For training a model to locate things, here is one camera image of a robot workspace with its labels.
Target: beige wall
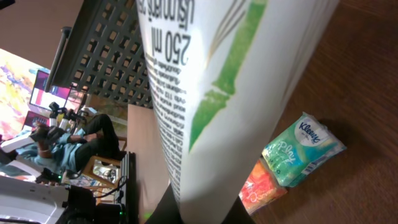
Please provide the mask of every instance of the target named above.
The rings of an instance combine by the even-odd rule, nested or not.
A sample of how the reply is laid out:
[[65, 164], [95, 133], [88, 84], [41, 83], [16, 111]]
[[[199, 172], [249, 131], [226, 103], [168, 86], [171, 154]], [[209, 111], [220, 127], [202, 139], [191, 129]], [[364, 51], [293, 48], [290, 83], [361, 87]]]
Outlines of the beige wall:
[[51, 68], [61, 28], [73, 26], [83, 0], [16, 0], [0, 10], [0, 48]]

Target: barcode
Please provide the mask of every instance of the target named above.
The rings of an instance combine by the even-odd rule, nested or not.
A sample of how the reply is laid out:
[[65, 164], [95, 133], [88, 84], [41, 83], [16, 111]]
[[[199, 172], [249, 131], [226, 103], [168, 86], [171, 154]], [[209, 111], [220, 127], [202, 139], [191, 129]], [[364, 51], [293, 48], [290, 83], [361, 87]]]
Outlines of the barcode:
[[321, 158], [311, 162], [303, 171], [302, 174], [309, 175], [312, 171], [314, 171], [323, 161], [328, 158], [327, 155], [321, 156]]

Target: green tissue packet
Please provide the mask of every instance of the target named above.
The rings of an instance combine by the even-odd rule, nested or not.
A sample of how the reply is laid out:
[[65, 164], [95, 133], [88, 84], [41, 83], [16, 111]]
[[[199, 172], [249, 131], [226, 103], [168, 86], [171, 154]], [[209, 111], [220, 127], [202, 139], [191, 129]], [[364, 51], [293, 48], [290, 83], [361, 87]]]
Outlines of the green tissue packet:
[[312, 171], [346, 147], [313, 116], [301, 118], [263, 150], [278, 183], [295, 187]]

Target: gray perforated basket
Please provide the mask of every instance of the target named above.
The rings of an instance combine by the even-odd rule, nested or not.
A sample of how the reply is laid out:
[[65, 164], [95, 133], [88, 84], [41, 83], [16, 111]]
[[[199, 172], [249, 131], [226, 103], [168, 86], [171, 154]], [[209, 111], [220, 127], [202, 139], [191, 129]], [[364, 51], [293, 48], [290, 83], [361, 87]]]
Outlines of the gray perforated basket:
[[49, 83], [152, 109], [134, 0], [85, 0], [65, 36]]

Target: colorful screen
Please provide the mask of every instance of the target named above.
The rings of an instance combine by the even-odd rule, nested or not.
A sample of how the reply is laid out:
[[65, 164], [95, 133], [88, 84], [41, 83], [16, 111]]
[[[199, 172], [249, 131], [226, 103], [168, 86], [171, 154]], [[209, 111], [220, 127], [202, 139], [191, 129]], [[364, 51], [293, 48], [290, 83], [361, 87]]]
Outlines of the colorful screen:
[[36, 122], [40, 122], [42, 124], [49, 125], [50, 124], [50, 119], [46, 118], [45, 116], [40, 115], [38, 113], [28, 111], [22, 130], [31, 131], [32, 128], [35, 127], [35, 123]]
[[69, 88], [62, 88], [52, 86], [48, 93], [44, 92], [45, 84], [49, 74], [38, 70], [36, 75], [36, 81], [30, 98], [30, 103], [41, 108], [50, 110], [49, 105], [52, 102], [56, 102], [60, 107], [64, 107], [67, 103], [68, 95], [70, 92]]

